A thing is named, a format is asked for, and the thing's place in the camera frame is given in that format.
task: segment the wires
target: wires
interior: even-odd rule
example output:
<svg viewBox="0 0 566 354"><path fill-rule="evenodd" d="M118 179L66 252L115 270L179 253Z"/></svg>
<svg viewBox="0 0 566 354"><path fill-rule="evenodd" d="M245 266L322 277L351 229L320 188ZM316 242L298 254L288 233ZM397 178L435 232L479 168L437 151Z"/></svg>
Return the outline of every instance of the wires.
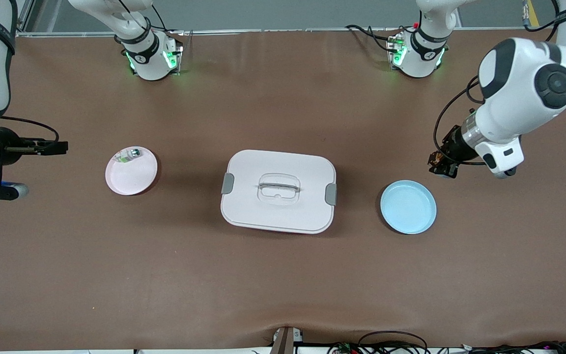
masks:
<svg viewBox="0 0 566 354"><path fill-rule="evenodd" d="M157 7L154 6L154 4L152 4L152 9L154 10L155 13L157 13L157 17L159 18L160 22L161 22L161 26L163 26L163 30L167 31L167 27L165 25L165 22L163 21L163 18L161 17L161 15L159 14L159 12L157 11Z"/></svg>
<svg viewBox="0 0 566 354"><path fill-rule="evenodd" d="M358 25L348 25L346 27L344 27L345 29L356 29L359 30L360 32L362 32L363 34L366 34L366 36L373 36L372 29L369 26L368 29L370 30L370 32L366 31L366 29L363 29L362 27L359 27ZM380 40L388 40L388 37L384 37L384 36L378 36L375 35L375 38L380 39Z"/></svg>
<svg viewBox="0 0 566 354"><path fill-rule="evenodd" d="M557 0L552 0L552 5L554 7L554 16L557 16L559 11L560 11ZM530 27L528 27L526 25L523 25L523 28L528 32L538 32L538 31L546 29L547 27L549 27L551 25L554 25L554 27L552 28L552 31L550 32L550 34L547 36L547 39L545 39L545 42L549 42L554 37L554 34L556 33L556 30L558 29L558 26L559 26L559 24L556 23L556 20L552 20L547 25L541 26L537 29L531 29Z"/></svg>
<svg viewBox="0 0 566 354"><path fill-rule="evenodd" d="M177 29L171 29L171 30L167 29L165 22L163 21L163 18L159 14L159 11L157 10L157 8L154 5L152 5L152 9L157 14L157 17L159 18L159 20L161 22L161 26L152 26L153 28L158 29L158 30L163 30L163 32L178 31Z"/></svg>
<svg viewBox="0 0 566 354"><path fill-rule="evenodd" d="M39 127L43 127L47 130L50 130L52 133L54 133L54 136L55 136L54 140L51 143L49 143L45 146L40 146L40 147L34 148L34 150L36 150L36 151L42 151L42 150L46 150L48 148L51 148L52 146L58 144L58 140L60 140L60 135L58 134L58 132L54 128L50 127L47 124L39 123L38 121L33 121L33 120L30 120L30 119L14 118L14 117L6 117L6 116L1 117L0 119L20 121L22 123L29 123L29 124L33 124L33 125L38 125Z"/></svg>
<svg viewBox="0 0 566 354"><path fill-rule="evenodd" d="M423 345L417 345L414 343L408 343L406 341L382 341L379 343L375 343L373 345L364 345L364 347L371 347L373 349L375 349L376 352L379 352L380 354L390 354L391 352L395 351L396 349L405 349L408 352L413 353L411 350L409 350L410 348L415 349L415 352L418 353L418 350L416 349L422 349L424 350L425 354L431 354L431 352L429 351L429 349L427 349L427 342L420 336L417 336L416 334L412 334L410 332L404 332L404 331L376 331L376 332L370 332L368 334L364 334L364 336L362 336L358 341L357 341L357 347L362 345L362 341L370 336L376 336L378 334L403 334L405 336L410 336L413 338L416 338L417 340L420 340Z"/></svg>
<svg viewBox="0 0 566 354"><path fill-rule="evenodd" d="M407 33L416 33L418 32L418 29L421 27L421 22L423 21L423 12L422 11L418 11L418 27L416 27L413 31L409 31L407 29L409 29L410 27L403 27L403 26L399 26L399 29L406 31Z"/></svg>
<svg viewBox="0 0 566 354"><path fill-rule="evenodd" d="M482 166L482 165L485 165L485 163L470 163L469 161L458 161L456 159L452 159L447 154L445 154L444 151L442 151L442 149L440 148L440 144L438 144L438 137L436 135L438 135L438 126L440 125L440 119L442 119L443 115L445 115L445 112L447 112L449 107L451 107L451 105L453 105L454 102L456 102L460 97L462 97L463 94L465 94L468 90L474 88L476 85L478 85L478 83L477 84L473 83L473 84L468 85L465 89L461 90L461 92L459 94L457 94L454 98L452 98L451 101L449 101L449 103L447 103L447 105L443 108L442 112L440 112L440 114L438 115L438 119L436 119L436 125L434 125L434 146L436 146L436 149L446 159L449 159L450 161L453 161L454 163L465 164L465 165L470 165L470 166Z"/></svg>
<svg viewBox="0 0 566 354"><path fill-rule="evenodd" d="M527 345L524 347L512 347L510 345L500 345L493 348L472 348L469 354L525 354L525 352L533 354L532 350L553 350L557 354L566 354L566 342L543 341L537 344Z"/></svg>
<svg viewBox="0 0 566 354"><path fill-rule="evenodd" d="M135 18L135 16L133 16L133 14L130 12L130 9L126 6L126 4L124 4L124 2L122 0L119 0L119 4L121 4L121 6L123 6L124 10L126 10L126 12L128 14L130 14L130 17L132 17L133 21L135 23L137 23L137 25L139 25L139 27L141 27L143 30L146 30L145 27L141 26L141 23L139 23L139 21L137 21L137 19Z"/></svg>
<svg viewBox="0 0 566 354"><path fill-rule="evenodd" d="M477 85L479 85L479 80L478 80L478 76L475 75L471 79L471 81L469 81L469 83L467 83L467 97L471 100L471 102L479 103L480 105L483 105L486 102L485 99L474 99L473 96L471 96L471 88L474 88Z"/></svg>
<svg viewBox="0 0 566 354"><path fill-rule="evenodd" d="M359 27L358 25L348 25L348 26L346 26L346 29L360 30L363 34L366 34L366 36L371 36L375 40L375 43L377 43L377 45L379 45L379 47L381 49L386 50L386 52L396 53L395 49L389 49L387 47L384 47L381 43L379 43L379 40L386 40L387 41L387 40L389 40L389 38L376 35L375 32L372 31L372 27L370 27L370 26L368 26L368 31L364 30L362 27Z"/></svg>
<svg viewBox="0 0 566 354"><path fill-rule="evenodd" d="M370 26L368 26L368 31L370 32L370 35L372 36L372 38L375 40L375 43L377 43L377 45L379 45L379 47L381 49L386 50L386 52L391 52L391 53L397 52L396 49L389 49L389 48L381 45L381 43L379 43L379 40L377 40L377 36L375 36L375 33L372 31L372 28Z"/></svg>

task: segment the table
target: table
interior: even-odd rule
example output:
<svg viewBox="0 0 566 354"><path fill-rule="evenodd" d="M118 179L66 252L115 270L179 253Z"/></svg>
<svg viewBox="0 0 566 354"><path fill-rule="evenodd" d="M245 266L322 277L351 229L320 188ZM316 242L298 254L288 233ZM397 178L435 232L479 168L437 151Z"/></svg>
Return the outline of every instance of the table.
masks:
<svg viewBox="0 0 566 354"><path fill-rule="evenodd" d="M427 172L438 113L508 36L526 33L456 32L425 79L391 72L359 34L195 36L182 75L160 82L130 75L111 38L20 38L8 114L52 125L70 151L4 170L30 194L0 202L0 350L262 346L281 325L306 341L376 329L438 347L566 340L566 112L525 136L515 177ZM440 134L472 106L458 101ZM122 197L104 167L131 145L153 150L161 173ZM227 224L222 179L246 148L330 159L332 226ZM380 220L380 193L399 179L436 198L422 235Z"/></svg>

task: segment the container lid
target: container lid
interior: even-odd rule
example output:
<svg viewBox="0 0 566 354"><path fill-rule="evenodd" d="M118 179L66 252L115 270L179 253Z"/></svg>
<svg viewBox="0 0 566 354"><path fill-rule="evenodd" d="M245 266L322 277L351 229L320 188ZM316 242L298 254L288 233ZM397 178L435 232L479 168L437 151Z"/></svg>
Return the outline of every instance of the container lid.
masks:
<svg viewBox="0 0 566 354"><path fill-rule="evenodd" d="M381 195L381 214L396 231L420 234L436 220L436 201L425 186L414 181L396 181Z"/></svg>
<svg viewBox="0 0 566 354"><path fill-rule="evenodd" d="M243 150L222 187L227 222L254 229L316 234L333 221L335 168L324 157Z"/></svg>

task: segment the gray latch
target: gray latch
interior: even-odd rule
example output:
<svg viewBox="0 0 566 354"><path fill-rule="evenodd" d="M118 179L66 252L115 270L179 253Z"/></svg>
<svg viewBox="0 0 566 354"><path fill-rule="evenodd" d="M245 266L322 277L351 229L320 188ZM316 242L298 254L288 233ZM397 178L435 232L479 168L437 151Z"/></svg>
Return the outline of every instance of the gray latch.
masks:
<svg viewBox="0 0 566 354"><path fill-rule="evenodd" d="M224 174L224 182L222 183L222 194L229 194L233 191L235 176L232 173Z"/></svg>
<svg viewBox="0 0 566 354"><path fill-rule="evenodd" d="M335 183L329 183L324 190L324 201L330 206L335 206L338 199L338 187Z"/></svg>

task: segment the metal bracket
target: metal bracket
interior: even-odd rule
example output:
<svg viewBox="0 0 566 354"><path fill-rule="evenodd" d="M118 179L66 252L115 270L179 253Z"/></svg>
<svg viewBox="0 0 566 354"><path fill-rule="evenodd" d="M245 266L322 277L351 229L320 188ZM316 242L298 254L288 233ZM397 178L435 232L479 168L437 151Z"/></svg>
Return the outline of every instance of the metal bracket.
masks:
<svg viewBox="0 0 566 354"><path fill-rule="evenodd" d="M292 327L277 329L274 333L274 345L270 354L292 354L294 352L294 342L303 341L303 332Z"/></svg>

